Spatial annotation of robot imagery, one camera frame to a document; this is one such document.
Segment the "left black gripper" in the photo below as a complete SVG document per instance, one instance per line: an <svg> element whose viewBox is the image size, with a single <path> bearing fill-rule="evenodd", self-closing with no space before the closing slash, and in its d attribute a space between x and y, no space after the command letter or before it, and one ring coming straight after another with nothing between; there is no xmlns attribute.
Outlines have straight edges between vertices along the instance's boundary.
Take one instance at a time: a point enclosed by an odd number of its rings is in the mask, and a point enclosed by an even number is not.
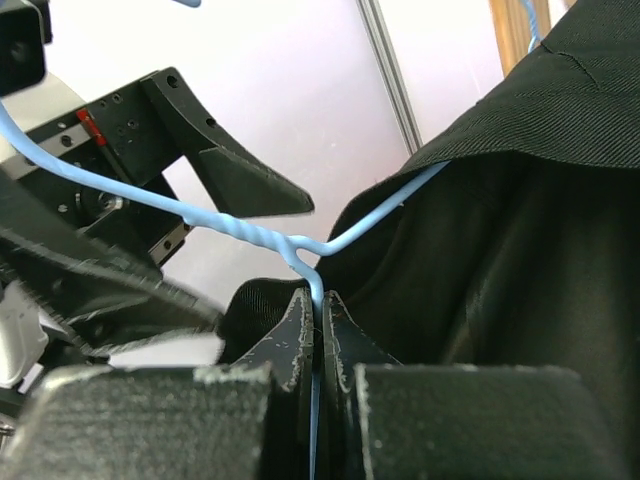
<svg viewBox="0 0 640 480"><path fill-rule="evenodd" d="M49 76L2 104L50 154L169 198L163 172L182 153L222 213L315 208L228 133L174 67L92 102ZM1 177L1 278L18 282L80 350L99 356L215 331L220 308L147 266L161 268L182 247L189 228L180 217L57 177L7 142L1 166L21 185Z"/></svg>

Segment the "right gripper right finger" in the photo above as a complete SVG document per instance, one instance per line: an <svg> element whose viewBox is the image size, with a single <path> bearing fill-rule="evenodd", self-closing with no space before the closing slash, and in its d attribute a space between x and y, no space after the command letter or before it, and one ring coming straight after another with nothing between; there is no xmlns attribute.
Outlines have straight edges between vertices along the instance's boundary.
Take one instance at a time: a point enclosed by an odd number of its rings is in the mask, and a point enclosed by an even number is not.
<svg viewBox="0 0 640 480"><path fill-rule="evenodd" d="M555 366L403 365L329 292L321 479L635 479L595 396Z"/></svg>

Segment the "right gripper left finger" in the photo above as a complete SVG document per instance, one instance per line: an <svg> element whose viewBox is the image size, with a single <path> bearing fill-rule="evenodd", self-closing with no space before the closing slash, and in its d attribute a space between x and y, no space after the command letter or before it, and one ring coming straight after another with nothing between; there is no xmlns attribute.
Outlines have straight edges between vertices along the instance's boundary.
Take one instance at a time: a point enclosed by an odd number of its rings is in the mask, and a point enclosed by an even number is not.
<svg viewBox="0 0 640 480"><path fill-rule="evenodd" d="M230 365L47 375L1 457L5 479L305 479L313 321L297 290Z"/></svg>

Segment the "blue hanger of black skirt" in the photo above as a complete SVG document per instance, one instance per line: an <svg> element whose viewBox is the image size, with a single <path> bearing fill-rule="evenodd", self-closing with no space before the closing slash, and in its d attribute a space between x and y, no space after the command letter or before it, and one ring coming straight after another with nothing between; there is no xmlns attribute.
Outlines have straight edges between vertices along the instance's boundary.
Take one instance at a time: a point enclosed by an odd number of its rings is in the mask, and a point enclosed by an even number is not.
<svg viewBox="0 0 640 480"><path fill-rule="evenodd" d="M280 254L283 260L308 282L316 315L320 315L323 311L321 305L324 296L323 282L320 275L299 258L298 250L309 251L319 256L329 256L341 251L390 214L438 171L436 168L431 168L419 174L337 239L321 243L306 236L287 236L247 223L226 213L209 212L68 164L33 142L6 110L1 112L1 134L20 154L37 167L65 180L178 215L191 226L211 229ZM108 269L96 257L88 260L81 259L79 254L85 245L77 237L74 237L69 244L70 252L59 252L54 250L52 245L41 242L35 236L24 232L26 221L26 217L21 216L17 224L11 224L7 218L3 218L1 220L2 240L8 242L17 251L32 255L42 264L68 267L85 276L94 275L99 278L118 280L121 283L127 281L124 274Z"/></svg>

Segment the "black skirt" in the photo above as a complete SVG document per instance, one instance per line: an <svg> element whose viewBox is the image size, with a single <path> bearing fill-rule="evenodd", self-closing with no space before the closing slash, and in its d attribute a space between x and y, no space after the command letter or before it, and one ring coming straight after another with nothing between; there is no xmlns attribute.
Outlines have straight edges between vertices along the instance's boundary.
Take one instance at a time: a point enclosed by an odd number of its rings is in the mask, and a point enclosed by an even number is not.
<svg viewBox="0 0 640 480"><path fill-rule="evenodd" d="M317 266L404 363L559 365L639 455L639 5L580 1L541 45L396 174L443 170Z"/></svg>

